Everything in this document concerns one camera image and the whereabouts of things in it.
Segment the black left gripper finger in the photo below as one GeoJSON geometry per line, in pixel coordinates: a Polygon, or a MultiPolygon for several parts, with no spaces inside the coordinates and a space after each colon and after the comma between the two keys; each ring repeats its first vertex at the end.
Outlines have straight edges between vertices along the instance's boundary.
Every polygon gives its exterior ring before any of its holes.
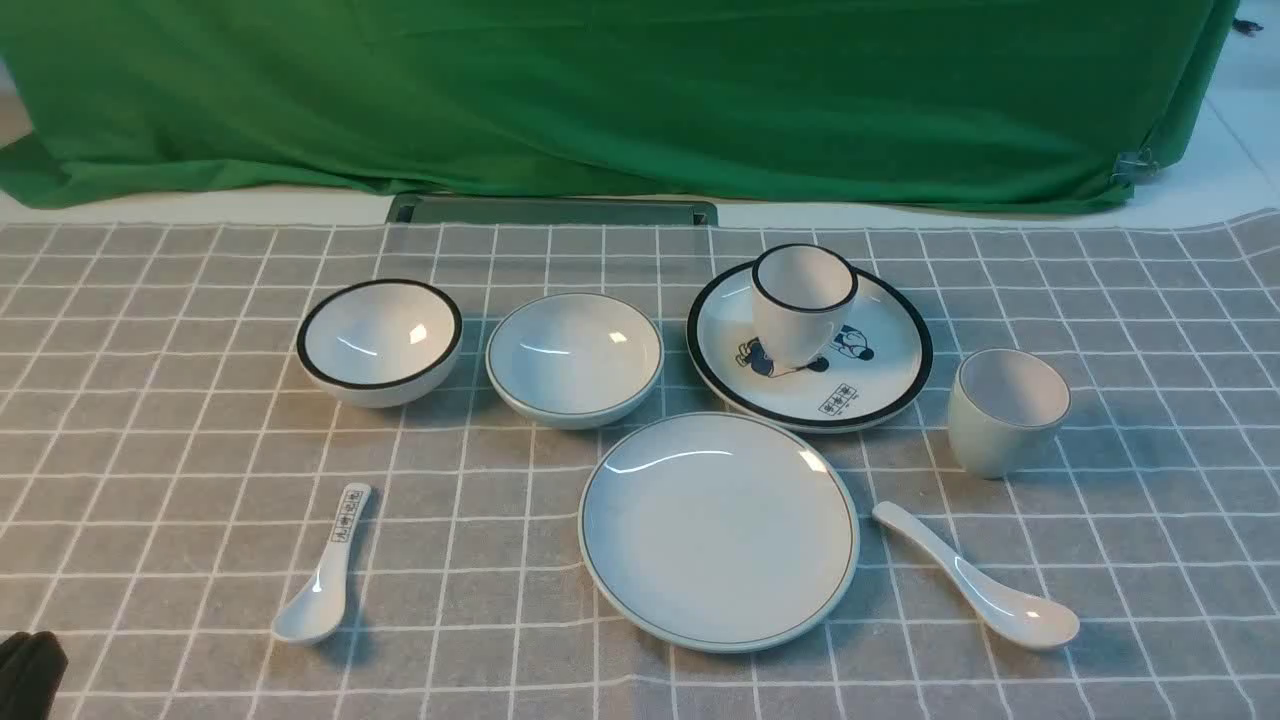
{"type": "Polygon", "coordinates": [[[1,644],[1,719],[49,719],[68,657],[51,632],[17,632],[1,644]]]}

